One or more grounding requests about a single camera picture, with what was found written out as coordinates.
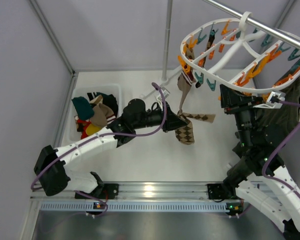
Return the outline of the plain brown ribbed sock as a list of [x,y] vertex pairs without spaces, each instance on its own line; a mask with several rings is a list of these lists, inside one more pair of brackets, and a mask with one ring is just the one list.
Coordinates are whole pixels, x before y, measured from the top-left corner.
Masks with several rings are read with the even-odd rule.
[[94,115],[90,122],[97,127],[105,127],[116,119],[114,112],[103,103],[93,107]]

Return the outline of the dark teal sock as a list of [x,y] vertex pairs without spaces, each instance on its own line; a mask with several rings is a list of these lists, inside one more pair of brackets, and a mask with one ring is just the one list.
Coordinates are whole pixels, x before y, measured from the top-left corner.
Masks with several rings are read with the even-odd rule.
[[83,96],[74,97],[71,101],[79,119],[86,121],[94,116],[95,113],[92,106]]

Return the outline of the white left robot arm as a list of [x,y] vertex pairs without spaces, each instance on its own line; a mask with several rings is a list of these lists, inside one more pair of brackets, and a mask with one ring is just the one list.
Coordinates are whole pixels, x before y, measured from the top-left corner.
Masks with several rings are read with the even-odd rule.
[[169,104],[154,103],[146,109],[143,100],[132,99],[122,115],[97,133],[66,146],[44,147],[34,167],[34,173],[46,194],[55,196],[62,191],[74,191],[76,198],[98,198],[105,184],[97,173],[78,172],[74,168],[107,150],[115,150],[138,136],[136,130],[157,127],[170,132],[185,127],[187,122],[173,113]]

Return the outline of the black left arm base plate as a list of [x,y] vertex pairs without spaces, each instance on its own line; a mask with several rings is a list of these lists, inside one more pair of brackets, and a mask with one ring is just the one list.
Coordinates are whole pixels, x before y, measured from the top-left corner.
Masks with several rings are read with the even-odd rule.
[[119,184],[105,183],[103,187],[98,186],[91,193],[80,192],[87,196],[98,198],[100,200],[113,200],[119,194]]

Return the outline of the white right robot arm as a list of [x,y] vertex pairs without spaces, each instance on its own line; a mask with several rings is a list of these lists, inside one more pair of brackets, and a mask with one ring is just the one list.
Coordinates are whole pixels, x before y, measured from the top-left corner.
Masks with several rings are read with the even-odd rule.
[[[300,240],[300,188],[290,176],[279,151],[300,129],[284,136],[276,124],[260,126],[256,109],[262,97],[247,96],[220,85],[220,104],[227,115],[234,115],[237,134],[243,148],[240,161],[228,172],[222,188],[229,197],[238,197],[258,209],[282,232],[286,240]],[[269,107],[283,105],[300,108],[285,101],[282,92],[273,91],[266,101]]]

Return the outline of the tan maroon striped sock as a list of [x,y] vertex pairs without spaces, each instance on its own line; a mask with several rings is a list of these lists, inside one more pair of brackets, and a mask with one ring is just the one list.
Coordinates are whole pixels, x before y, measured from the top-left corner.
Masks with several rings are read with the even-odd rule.
[[189,72],[185,72],[182,70],[181,74],[177,78],[177,87],[182,92],[182,96],[179,103],[179,110],[178,114],[182,112],[182,107],[184,104],[184,101],[192,87],[192,85],[196,82],[194,76],[193,76],[193,68],[188,65],[186,65],[186,68],[189,68]]

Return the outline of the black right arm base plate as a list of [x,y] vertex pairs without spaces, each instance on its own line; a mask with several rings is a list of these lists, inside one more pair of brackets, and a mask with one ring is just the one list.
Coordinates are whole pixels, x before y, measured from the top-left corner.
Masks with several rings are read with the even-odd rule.
[[237,195],[239,190],[245,190],[249,192],[249,188],[242,188],[238,185],[231,185],[230,183],[208,183],[206,185],[208,199],[214,201],[224,201],[224,200],[239,200],[240,197]]

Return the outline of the beige brown argyle sock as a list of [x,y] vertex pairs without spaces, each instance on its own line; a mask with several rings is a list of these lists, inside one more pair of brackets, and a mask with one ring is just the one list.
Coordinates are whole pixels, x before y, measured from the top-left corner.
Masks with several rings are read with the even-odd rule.
[[193,124],[190,119],[213,123],[216,117],[215,114],[186,113],[181,110],[178,111],[177,115],[187,123],[186,126],[175,130],[175,137],[184,145],[192,145],[195,143]]

